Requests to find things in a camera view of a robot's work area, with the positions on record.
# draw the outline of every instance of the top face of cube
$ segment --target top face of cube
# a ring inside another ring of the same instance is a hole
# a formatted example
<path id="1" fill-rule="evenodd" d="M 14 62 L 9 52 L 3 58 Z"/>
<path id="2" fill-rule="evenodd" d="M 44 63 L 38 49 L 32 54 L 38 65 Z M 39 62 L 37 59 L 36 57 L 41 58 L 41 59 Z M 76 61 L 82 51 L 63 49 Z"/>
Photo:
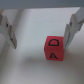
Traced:
<path id="1" fill-rule="evenodd" d="M 47 36 L 45 46 L 45 51 L 60 51 L 63 50 L 63 37 L 60 36 Z"/>

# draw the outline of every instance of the red cube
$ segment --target red cube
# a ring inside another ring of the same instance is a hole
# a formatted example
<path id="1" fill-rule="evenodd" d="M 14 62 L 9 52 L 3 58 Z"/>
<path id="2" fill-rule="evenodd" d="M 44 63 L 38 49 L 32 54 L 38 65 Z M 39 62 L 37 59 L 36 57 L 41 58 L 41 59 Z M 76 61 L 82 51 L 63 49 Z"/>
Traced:
<path id="1" fill-rule="evenodd" d="M 47 60 L 63 61 L 63 37 L 47 36 L 44 52 Z"/>

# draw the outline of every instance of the alphabet block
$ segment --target alphabet block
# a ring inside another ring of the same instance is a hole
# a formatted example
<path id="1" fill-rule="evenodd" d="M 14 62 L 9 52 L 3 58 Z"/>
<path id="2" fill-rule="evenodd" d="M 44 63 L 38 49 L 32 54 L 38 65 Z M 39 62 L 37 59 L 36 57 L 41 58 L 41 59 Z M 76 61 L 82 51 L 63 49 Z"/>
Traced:
<path id="1" fill-rule="evenodd" d="M 63 37 L 47 36 L 44 52 L 47 60 L 63 61 Z"/>

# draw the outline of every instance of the red block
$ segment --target red block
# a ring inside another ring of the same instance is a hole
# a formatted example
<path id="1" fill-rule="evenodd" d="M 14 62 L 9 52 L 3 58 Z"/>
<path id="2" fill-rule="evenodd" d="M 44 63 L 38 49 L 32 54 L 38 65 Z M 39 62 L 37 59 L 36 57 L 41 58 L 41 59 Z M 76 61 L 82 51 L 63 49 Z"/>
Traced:
<path id="1" fill-rule="evenodd" d="M 44 52 L 47 60 L 63 61 L 63 37 L 47 36 Z"/>

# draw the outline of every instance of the front face of cube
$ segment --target front face of cube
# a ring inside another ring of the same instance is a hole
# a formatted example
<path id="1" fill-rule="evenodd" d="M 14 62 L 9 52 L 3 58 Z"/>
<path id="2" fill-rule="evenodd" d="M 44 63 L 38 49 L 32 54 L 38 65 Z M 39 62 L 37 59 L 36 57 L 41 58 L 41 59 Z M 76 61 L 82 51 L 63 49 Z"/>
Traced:
<path id="1" fill-rule="evenodd" d="M 48 36 L 44 46 L 47 60 L 63 61 L 63 37 Z"/>

